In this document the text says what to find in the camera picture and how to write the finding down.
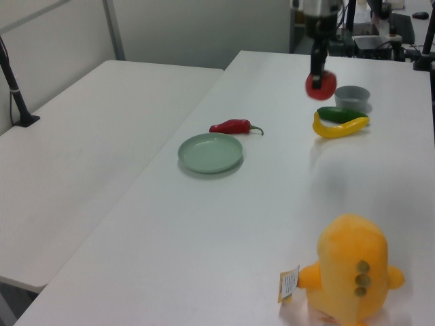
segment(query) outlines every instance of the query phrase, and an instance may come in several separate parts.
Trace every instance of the plush toy tag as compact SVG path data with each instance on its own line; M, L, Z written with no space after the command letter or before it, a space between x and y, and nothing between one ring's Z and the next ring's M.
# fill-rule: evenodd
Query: plush toy tag
M279 275L278 303L288 302L292 299L294 290L298 287L299 265L294 270Z

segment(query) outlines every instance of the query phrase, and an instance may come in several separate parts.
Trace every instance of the gray bowl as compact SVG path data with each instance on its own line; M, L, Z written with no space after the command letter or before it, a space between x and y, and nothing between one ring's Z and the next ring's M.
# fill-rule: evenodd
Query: gray bowl
M335 104L337 107L364 111L367 106L370 92L359 86L343 86L335 91Z

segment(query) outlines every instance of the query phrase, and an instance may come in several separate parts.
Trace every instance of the red tomato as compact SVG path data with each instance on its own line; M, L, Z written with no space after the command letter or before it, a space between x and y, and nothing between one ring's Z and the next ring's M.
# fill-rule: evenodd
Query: red tomato
M324 75L321 79L321 88L316 90L313 88L313 75L309 74L305 81L305 89L308 96L316 100L327 100L334 95L337 88L337 79L335 75L327 70L324 71Z

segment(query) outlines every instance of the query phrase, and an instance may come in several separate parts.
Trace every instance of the stuffed animal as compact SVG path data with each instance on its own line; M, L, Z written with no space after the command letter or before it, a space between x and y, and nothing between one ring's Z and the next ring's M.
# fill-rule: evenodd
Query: stuffed animal
M320 235L319 260L300 271L298 287L312 307L342 326L363 326L380 309L403 273L388 265L387 240L371 221L354 214L337 217Z

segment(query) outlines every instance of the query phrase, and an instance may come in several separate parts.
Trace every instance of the white wall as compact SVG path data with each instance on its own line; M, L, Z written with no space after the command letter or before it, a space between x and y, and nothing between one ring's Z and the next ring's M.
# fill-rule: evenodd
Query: white wall
M112 0L125 57L225 69L240 50L289 50L288 0Z
M68 1L2 38L30 112L102 62L114 59L101 0ZM0 134L9 128L9 87L0 73Z
M0 31L10 30L11 25L38 16L49 8L61 5L68 0L1 0L0 1Z

